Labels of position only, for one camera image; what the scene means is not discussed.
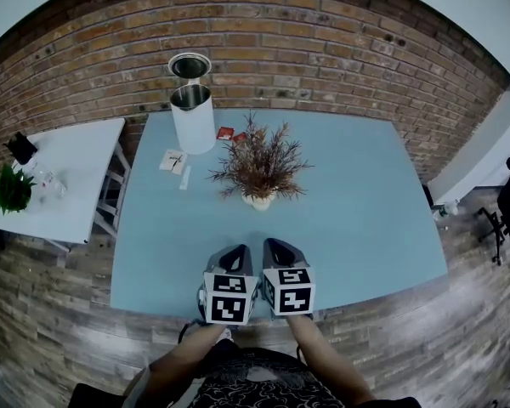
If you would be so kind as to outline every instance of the green plant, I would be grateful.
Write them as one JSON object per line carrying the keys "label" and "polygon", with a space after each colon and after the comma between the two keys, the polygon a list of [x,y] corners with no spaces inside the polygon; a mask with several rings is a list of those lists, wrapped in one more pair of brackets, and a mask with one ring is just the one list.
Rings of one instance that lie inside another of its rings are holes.
{"label": "green plant", "polygon": [[235,190],[240,190],[244,196],[257,198],[267,198],[274,192],[288,198],[304,194],[304,189],[293,179],[295,173],[311,167],[300,160],[300,142],[286,140],[286,122],[271,134],[267,142],[268,128],[258,127],[254,117],[250,111],[246,116],[246,138],[238,144],[226,146],[229,158],[219,159],[222,168],[210,171],[210,179],[232,182],[221,192],[224,197]]}
{"label": "green plant", "polygon": [[0,172],[0,209],[3,214],[25,210],[31,200],[33,177],[27,177],[21,170],[14,172],[10,165],[4,165]]}

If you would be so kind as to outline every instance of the red packet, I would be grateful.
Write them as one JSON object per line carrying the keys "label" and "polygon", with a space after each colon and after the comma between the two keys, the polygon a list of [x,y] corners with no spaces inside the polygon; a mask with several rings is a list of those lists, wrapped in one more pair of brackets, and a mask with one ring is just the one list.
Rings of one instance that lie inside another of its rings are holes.
{"label": "red packet", "polygon": [[246,132],[242,132],[240,134],[237,134],[234,138],[232,138],[233,142],[235,144],[239,144],[242,140],[246,140],[247,139],[247,134]]}
{"label": "red packet", "polygon": [[221,127],[218,131],[218,139],[231,140],[235,134],[235,130],[230,127]]}

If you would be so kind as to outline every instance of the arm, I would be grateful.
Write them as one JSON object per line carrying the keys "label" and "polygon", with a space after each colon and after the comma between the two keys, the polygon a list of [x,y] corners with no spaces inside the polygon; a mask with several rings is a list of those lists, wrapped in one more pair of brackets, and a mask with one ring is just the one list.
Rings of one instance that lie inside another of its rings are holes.
{"label": "arm", "polygon": [[365,379],[344,361],[311,319],[294,315],[287,317],[287,323],[310,370],[345,405],[355,406],[376,399]]}
{"label": "arm", "polygon": [[[196,367],[204,359],[225,329],[223,325],[199,328],[178,346],[150,364],[150,380],[139,400],[144,406],[167,406],[181,397],[195,376]],[[144,371],[128,384],[129,395]]]}

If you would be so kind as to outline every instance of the wooden floor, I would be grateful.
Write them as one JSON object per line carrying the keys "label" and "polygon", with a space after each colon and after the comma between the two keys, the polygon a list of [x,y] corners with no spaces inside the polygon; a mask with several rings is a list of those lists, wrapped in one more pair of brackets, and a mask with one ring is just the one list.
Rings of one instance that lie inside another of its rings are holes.
{"label": "wooden floor", "polygon": [[[320,313],[321,330],[378,396],[412,395],[424,408],[510,397],[510,242],[499,268],[493,241],[477,241],[488,223],[473,216],[495,200],[494,190],[475,190],[439,225],[449,276]],[[28,238],[9,243],[0,261],[0,393],[12,406],[67,406],[77,383],[119,394],[176,343],[183,321],[110,309],[112,256],[113,241],[100,234],[67,257]],[[255,321],[235,339],[296,348],[279,320]]]}

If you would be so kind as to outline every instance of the person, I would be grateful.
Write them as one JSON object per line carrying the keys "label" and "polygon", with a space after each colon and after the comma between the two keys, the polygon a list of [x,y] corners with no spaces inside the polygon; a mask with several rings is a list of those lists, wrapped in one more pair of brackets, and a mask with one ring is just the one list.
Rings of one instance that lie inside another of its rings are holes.
{"label": "person", "polygon": [[226,326],[202,326],[129,383],[123,407],[420,408],[413,398],[377,400],[308,316],[286,320],[306,365],[268,349],[239,348]]}

